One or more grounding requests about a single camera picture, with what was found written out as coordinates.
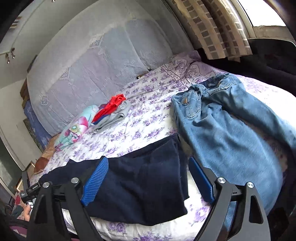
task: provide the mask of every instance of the red clothing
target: red clothing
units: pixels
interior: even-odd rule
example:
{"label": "red clothing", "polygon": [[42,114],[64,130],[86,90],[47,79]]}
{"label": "red clothing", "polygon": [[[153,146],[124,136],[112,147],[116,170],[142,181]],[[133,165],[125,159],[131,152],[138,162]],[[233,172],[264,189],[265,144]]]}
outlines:
{"label": "red clothing", "polygon": [[102,115],[110,115],[113,113],[124,100],[126,100],[126,98],[123,94],[112,96],[109,103],[95,115],[92,123],[96,122]]}

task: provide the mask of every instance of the blue jeans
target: blue jeans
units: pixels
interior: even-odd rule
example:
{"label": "blue jeans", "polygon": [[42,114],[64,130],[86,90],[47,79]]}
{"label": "blue jeans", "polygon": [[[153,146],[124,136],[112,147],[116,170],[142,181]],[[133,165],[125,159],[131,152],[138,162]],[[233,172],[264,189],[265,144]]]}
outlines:
{"label": "blue jeans", "polygon": [[[283,182],[279,160],[271,147],[238,118],[288,145],[295,156],[294,130],[247,93],[232,74],[192,85],[188,91],[172,97],[172,106],[178,130],[192,147],[195,158],[230,183],[253,182],[268,214]],[[230,225],[233,211],[232,204],[226,226]]]}

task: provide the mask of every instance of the gray clothing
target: gray clothing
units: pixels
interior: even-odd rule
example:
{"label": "gray clothing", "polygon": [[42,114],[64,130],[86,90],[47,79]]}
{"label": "gray clothing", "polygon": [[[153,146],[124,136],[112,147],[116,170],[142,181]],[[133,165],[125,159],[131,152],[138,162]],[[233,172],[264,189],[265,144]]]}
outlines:
{"label": "gray clothing", "polygon": [[100,120],[98,124],[95,125],[94,133],[98,134],[105,129],[109,128],[110,126],[114,125],[115,123],[122,121],[128,114],[131,108],[131,104],[126,100],[122,101],[122,103],[117,107],[117,109],[107,115],[103,119]]}

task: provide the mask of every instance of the colorful pillow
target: colorful pillow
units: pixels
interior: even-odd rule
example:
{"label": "colorful pillow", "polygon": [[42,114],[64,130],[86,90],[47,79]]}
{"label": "colorful pillow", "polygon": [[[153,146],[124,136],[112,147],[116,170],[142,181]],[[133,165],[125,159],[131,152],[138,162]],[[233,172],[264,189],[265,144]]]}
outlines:
{"label": "colorful pillow", "polygon": [[76,116],[61,132],[59,138],[54,143],[55,149],[60,151],[77,142],[83,133],[91,126],[91,122],[98,111],[99,108],[96,105],[85,108],[83,112]]}

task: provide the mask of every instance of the pillow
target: pillow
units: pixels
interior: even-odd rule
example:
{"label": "pillow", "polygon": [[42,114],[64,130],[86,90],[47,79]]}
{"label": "pillow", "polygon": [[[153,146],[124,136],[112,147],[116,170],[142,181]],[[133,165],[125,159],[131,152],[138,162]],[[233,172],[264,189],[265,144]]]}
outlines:
{"label": "pillow", "polygon": [[54,142],[58,137],[59,137],[59,134],[55,135],[53,138],[50,139],[42,156],[35,163],[34,174],[43,172],[44,168],[48,164],[48,161],[55,153]]}
{"label": "pillow", "polygon": [[67,146],[77,142],[84,132],[91,126],[94,116],[99,111],[96,105],[89,106],[72,120],[61,132],[55,141],[54,147],[57,151],[65,149]]}

